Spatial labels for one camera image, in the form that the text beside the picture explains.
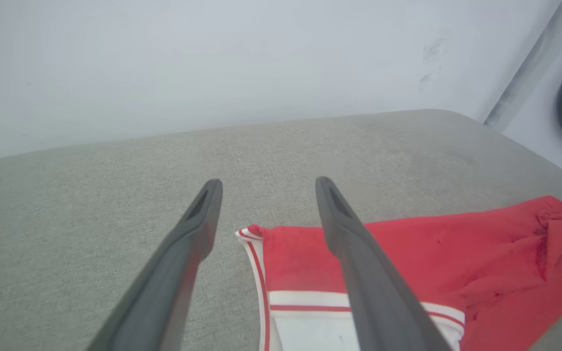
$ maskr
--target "clothing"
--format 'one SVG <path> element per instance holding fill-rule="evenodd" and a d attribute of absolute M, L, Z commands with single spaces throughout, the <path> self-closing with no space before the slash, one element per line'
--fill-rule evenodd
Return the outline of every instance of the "clothing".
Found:
<path fill-rule="evenodd" d="M 452 349 L 528 349 L 562 314 L 562 203 L 366 224 Z M 260 294 L 261 351 L 359 349 L 321 228 L 237 233 Z"/>

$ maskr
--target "gray fabric surface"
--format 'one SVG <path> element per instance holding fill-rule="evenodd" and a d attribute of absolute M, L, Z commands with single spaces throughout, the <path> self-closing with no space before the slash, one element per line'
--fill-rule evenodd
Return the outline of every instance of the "gray fabric surface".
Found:
<path fill-rule="evenodd" d="M 185 350 L 256 350 L 233 232 L 319 225 L 332 178 L 364 222 L 562 200 L 562 170 L 459 114 L 423 110 L 65 147 L 0 158 L 0 350 L 82 350 L 209 178 L 224 182 Z M 562 347 L 562 322 L 537 344 Z"/>

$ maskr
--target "red cloth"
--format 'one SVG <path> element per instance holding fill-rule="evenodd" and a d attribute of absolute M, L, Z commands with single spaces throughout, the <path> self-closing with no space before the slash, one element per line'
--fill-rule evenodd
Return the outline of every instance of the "red cloth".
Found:
<path fill-rule="evenodd" d="M 366 224 L 422 302 L 465 313 L 464 351 L 522 351 L 562 315 L 562 203 Z M 321 228 L 248 227 L 263 237 L 271 291 L 345 293 Z"/>

